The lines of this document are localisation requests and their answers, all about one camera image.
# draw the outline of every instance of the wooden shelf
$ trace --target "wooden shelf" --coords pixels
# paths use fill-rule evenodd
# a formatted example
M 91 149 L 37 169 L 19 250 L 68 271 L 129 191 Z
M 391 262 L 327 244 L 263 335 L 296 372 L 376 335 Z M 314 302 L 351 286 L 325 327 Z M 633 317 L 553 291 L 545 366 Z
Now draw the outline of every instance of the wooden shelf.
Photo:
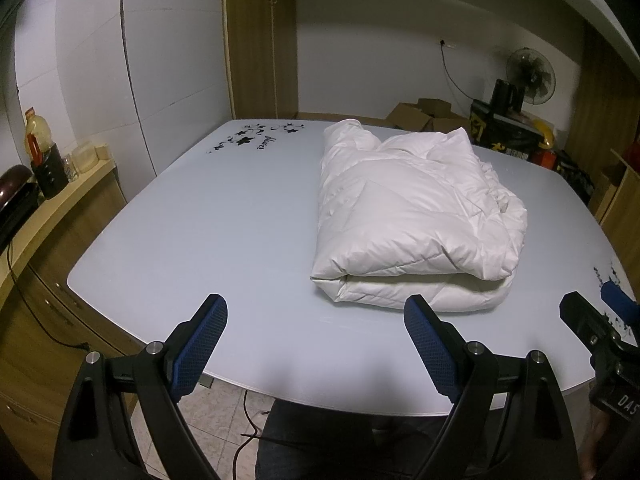
M 27 266 L 38 247 L 49 236 L 53 228 L 75 206 L 87 192 L 116 167 L 113 160 L 100 160 L 87 173 L 70 182 L 65 189 L 50 200 L 45 200 L 25 222 L 14 237 L 12 269 L 16 276 Z M 6 264 L 7 247 L 0 257 L 0 309 L 9 296 L 14 282 Z

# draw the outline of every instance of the plastic bottle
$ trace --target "plastic bottle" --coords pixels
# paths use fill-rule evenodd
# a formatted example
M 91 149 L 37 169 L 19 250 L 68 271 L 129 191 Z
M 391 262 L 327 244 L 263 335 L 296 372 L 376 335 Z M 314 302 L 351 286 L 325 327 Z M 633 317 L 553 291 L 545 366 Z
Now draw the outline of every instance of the plastic bottle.
M 29 146 L 28 135 L 33 134 L 33 136 L 36 138 L 36 142 L 38 143 L 40 151 L 42 153 L 45 153 L 48 152 L 53 145 L 53 141 L 51 140 L 51 129 L 49 128 L 47 121 L 45 121 L 43 117 L 36 115 L 36 112 L 33 108 L 29 108 L 24 116 L 27 119 L 27 126 L 24 131 L 24 147 L 33 160 L 33 155 L 31 154 L 31 148 Z

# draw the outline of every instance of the red object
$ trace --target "red object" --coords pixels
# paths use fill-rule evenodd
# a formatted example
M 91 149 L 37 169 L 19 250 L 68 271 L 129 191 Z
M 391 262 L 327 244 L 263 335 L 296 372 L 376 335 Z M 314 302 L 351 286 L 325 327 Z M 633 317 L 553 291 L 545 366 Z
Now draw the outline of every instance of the red object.
M 640 142 L 634 142 L 623 153 L 627 163 L 634 169 L 635 172 L 640 173 Z
M 29 149 L 31 150 L 31 158 L 33 159 L 33 165 L 39 166 L 42 164 L 42 152 L 38 146 L 38 141 L 35 135 L 27 134 L 27 140 L 29 141 Z
M 534 164 L 542 166 L 543 168 L 552 170 L 554 168 L 554 164 L 556 163 L 556 158 L 558 158 L 558 156 L 554 152 L 550 152 L 548 150 L 540 150 L 531 156 L 531 161 Z

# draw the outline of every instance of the tiled floor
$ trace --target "tiled floor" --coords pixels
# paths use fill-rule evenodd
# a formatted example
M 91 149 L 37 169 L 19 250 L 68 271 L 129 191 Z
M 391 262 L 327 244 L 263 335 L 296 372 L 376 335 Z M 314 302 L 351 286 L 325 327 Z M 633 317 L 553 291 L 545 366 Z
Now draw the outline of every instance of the tiled floor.
M 246 440 L 241 433 L 253 433 L 242 408 L 244 392 L 242 388 L 214 380 L 211 388 L 198 384 L 193 393 L 183 397 L 178 404 L 191 433 L 222 480 L 232 479 L 234 455 L 239 445 Z M 247 393 L 247 412 L 260 429 L 267 419 L 264 412 L 268 412 L 272 404 L 272 397 L 255 392 Z M 160 479 L 167 478 L 151 442 L 140 405 L 136 406 L 131 417 L 131 425 L 148 471 Z M 238 480 L 255 479 L 257 453 L 257 440 L 252 440 L 240 452 L 236 465 Z

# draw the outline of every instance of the white duvet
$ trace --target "white duvet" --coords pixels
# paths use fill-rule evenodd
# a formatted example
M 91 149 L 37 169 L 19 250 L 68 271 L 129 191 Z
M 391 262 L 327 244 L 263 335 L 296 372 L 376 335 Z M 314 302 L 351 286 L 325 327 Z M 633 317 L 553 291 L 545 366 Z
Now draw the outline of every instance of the white duvet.
M 324 136 L 311 279 L 332 300 L 403 308 L 421 294 L 440 312 L 502 302 L 527 211 L 462 128 L 380 142 L 349 119 Z

